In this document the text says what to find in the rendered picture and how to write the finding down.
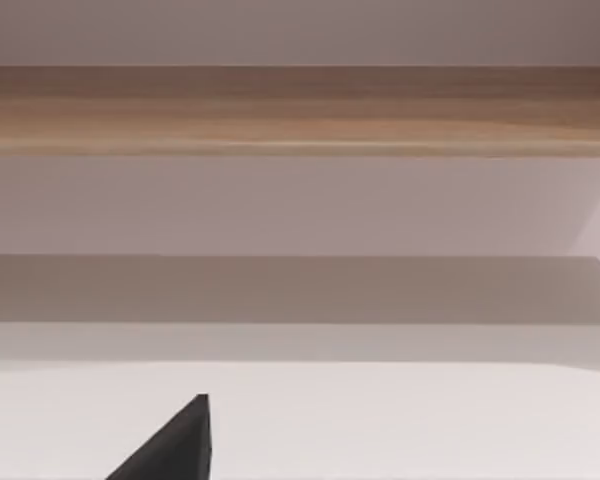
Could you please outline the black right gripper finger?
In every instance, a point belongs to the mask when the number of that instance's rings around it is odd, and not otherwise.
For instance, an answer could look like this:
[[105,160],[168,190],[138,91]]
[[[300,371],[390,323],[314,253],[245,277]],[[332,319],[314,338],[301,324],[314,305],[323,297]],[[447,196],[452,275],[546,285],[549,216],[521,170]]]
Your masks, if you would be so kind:
[[196,395],[105,480],[210,480],[211,412]]

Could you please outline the wooden board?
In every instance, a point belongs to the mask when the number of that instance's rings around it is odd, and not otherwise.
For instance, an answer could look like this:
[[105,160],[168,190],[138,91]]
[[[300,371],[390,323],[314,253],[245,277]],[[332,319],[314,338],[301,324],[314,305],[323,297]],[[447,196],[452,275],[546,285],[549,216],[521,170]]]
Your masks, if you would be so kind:
[[0,155],[600,158],[600,67],[0,67]]

